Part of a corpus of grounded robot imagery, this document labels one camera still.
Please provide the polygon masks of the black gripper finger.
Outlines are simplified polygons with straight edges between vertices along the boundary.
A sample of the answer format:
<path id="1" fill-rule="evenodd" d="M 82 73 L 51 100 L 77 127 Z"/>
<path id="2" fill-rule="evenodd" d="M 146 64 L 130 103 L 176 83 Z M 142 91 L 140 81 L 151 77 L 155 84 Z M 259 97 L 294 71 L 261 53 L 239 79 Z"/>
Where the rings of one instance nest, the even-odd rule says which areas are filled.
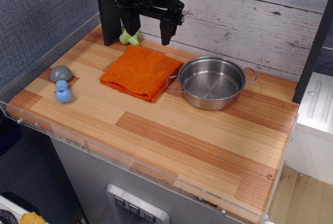
<path id="1" fill-rule="evenodd" d="M 139 13 L 120 8 L 119 15 L 127 33 L 134 36 L 141 27 Z"/>
<path id="2" fill-rule="evenodd" d="M 177 11 L 167 10 L 160 20 L 161 43 L 166 46 L 170 43 L 172 36 L 175 35 L 179 23 Z"/>

